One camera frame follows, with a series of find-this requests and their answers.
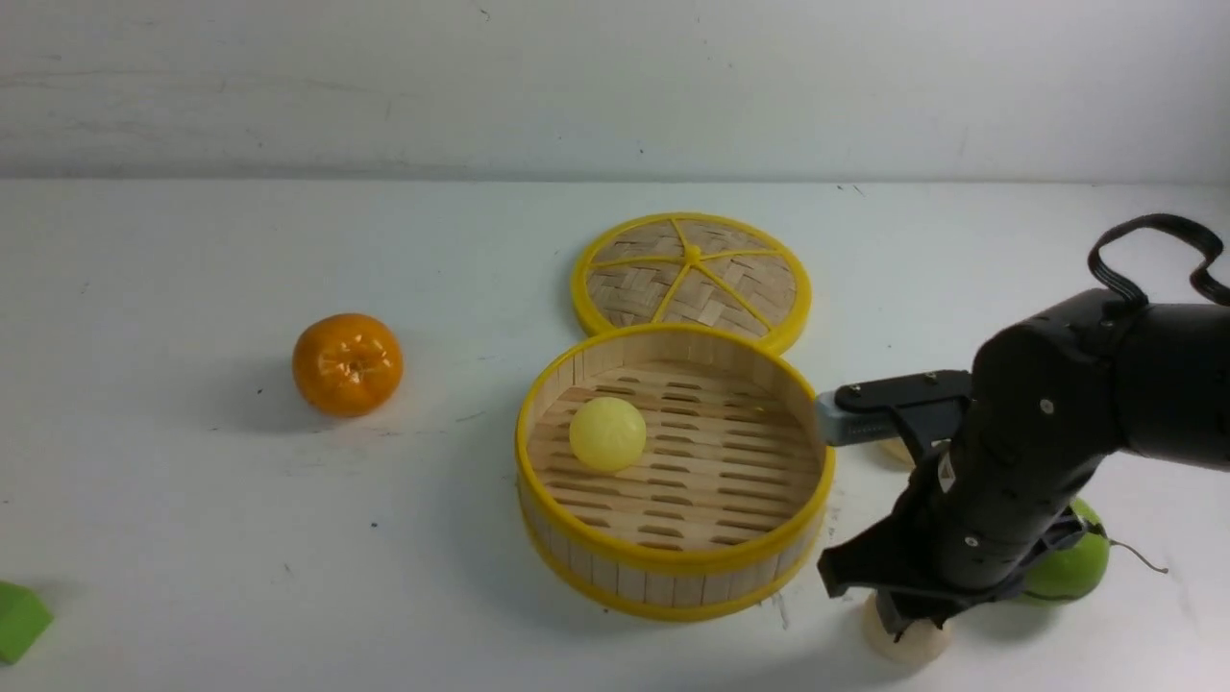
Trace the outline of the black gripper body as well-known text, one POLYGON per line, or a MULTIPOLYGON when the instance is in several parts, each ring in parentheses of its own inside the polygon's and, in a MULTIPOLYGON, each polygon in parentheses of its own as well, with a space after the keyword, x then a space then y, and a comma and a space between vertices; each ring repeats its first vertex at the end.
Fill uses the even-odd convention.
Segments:
POLYGON ((975 352, 953 438, 905 442, 918 465, 891 513, 822 551, 827 595, 915 594, 927 616, 956 616, 1018 594, 1028 565, 1076 540, 1070 501, 1123 442, 1109 304, 1106 289, 1079 293, 975 352))

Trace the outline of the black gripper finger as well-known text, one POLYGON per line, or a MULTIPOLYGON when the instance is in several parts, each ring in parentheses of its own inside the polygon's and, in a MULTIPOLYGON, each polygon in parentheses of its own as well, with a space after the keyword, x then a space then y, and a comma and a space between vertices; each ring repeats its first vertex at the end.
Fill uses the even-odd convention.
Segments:
POLYGON ((902 638, 914 624, 927 623, 925 599, 915 594, 877 590, 873 595, 873 615, 891 638, 902 638))

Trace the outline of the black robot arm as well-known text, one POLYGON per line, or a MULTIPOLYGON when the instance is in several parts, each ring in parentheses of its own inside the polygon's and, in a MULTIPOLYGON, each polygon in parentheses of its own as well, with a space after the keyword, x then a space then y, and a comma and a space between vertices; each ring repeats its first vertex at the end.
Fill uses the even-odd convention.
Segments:
POLYGON ((970 371, 847 383, 817 399, 831 447, 899 438, 891 513, 822 551, 831 599, 875 592, 891 635, 1018 596, 1089 533, 1073 511, 1112 454, 1228 470, 1228 309, 1079 293, 994 334, 970 371))

